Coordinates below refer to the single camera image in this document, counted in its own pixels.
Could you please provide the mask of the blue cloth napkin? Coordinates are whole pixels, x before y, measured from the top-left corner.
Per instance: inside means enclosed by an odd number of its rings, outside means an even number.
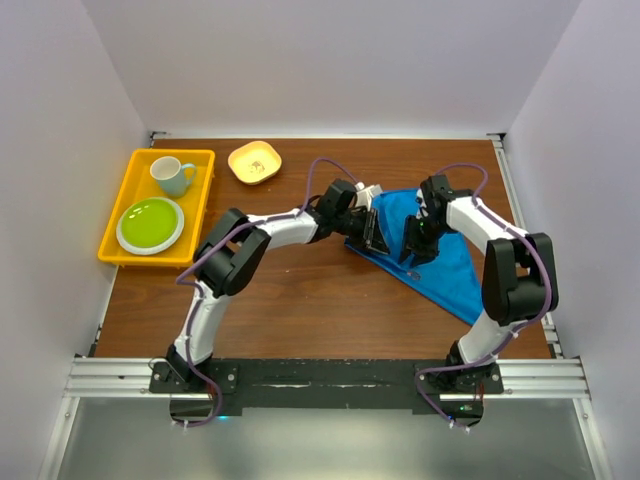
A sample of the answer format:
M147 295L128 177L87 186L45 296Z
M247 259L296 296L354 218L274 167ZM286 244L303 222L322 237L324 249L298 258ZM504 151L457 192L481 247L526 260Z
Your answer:
M439 255L431 263L412 268L410 260L398 262L405 219L418 211L416 192L415 188L385 191L373 200L388 255L358 249L348 241L345 246L471 326L483 310L481 286L461 234L444 235L439 240ZM421 279L412 279L409 271L418 272Z

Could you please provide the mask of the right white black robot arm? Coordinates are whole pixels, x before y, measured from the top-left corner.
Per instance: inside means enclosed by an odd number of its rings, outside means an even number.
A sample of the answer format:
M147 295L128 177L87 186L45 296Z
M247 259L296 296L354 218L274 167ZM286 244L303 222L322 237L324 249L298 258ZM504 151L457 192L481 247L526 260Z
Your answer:
M424 180L416 201L418 212L405 220L401 261L413 268L434 261L449 233L462 234L484 252L480 316L454 342L444 365L416 374L418 385L436 380L466 393L521 330L556 308L553 244L548 235L528 233L496 215L478 193L453 189L443 174Z

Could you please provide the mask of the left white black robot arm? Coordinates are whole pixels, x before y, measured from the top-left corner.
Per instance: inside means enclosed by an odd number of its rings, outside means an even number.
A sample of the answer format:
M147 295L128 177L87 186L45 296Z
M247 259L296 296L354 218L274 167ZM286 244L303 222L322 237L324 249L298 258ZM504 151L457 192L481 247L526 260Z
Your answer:
M173 382L185 392L200 390L207 380L214 339L232 297L254 277L265 253L276 248L311 244L333 233L357 247L387 254L373 200L380 185L337 179L315 201L271 216L228 210L196 249L192 266L177 279L194 288L194 296L166 362Z

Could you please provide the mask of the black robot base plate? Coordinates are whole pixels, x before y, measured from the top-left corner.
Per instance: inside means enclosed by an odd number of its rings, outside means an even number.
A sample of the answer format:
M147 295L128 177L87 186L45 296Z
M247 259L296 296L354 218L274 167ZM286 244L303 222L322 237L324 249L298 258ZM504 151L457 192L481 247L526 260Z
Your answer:
M416 374L440 367L441 360L408 359L211 359L205 381L186 385L163 358L149 362L153 394L169 394L171 414L201 419L215 410L221 416L239 416L260 409L409 410L433 414L442 409L456 420L479 420L483 400L504 391L497 364L475 375L462 372L454 383L427 380Z

